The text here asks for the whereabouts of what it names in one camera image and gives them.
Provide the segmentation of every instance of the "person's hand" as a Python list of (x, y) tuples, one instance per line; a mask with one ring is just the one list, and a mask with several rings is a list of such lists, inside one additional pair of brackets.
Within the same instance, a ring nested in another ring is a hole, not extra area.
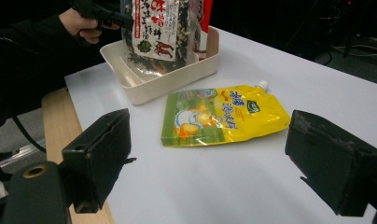
[[(66, 31), (75, 39), (83, 37), (87, 42), (96, 44), (99, 42), (99, 36), (102, 30), (96, 29), (98, 21), (96, 19), (83, 18), (80, 14), (72, 8), (69, 8), (64, 13), (60, 14), (60, 20), (63, 23)], [(111, 26), (104, 26), (104, 28), (118, 30), (119, 26), (112, 24)]]

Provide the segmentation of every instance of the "white tray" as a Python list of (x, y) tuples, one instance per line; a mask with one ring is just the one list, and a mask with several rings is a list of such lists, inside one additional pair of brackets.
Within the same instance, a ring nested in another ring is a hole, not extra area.
[(174, 70), (161, 77), (135, 84), (136, 74), (122, 60), (122, 40), (101, 48), (101, 54), (119, 79), (127, 97), (133, 105), (147, 103), (155, 98), (175, 91), (203, 77), (213, 75), (218, 67), (218, 31), (209, 27), (206, 59)]

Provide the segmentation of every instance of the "white table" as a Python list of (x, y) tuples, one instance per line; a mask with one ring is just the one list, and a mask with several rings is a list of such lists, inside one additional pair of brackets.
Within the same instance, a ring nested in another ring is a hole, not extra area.
[[(218, 71), (182, 90), (270, 84), (286, 111), (314, 113), (377, 147), (377, 84), (219, 30)], [(132, 154), (107, 201), (116, 223), (371, 223), (340, 217), (285, 154), (287, 130), (217, 147), (161, 145), (166, 96), (132, 105), (106, 63), (66, 77), (85, 130), (129, 108)]]

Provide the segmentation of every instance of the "plastic bag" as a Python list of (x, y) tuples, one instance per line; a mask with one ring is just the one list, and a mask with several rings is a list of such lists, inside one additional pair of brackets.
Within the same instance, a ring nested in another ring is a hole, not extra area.
[(165, 147), (241, 142), (288, 128), (290, 116), (259, 86), (181, 91), (168, 95), (161, 141)]
[(121, 13), (134, 20), (132, 31), (121, 29), (121, 58), (142, 82), (199, 61), (201, 1), (120, 0)]

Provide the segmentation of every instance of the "yellow pouch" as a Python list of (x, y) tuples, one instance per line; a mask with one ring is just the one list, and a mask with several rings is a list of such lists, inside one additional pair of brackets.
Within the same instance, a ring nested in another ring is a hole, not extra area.
[(241, 142), (288, 128), (290, 116), (267, 83), (181, 91), (168, 95), (161, 141), (165, 147)]

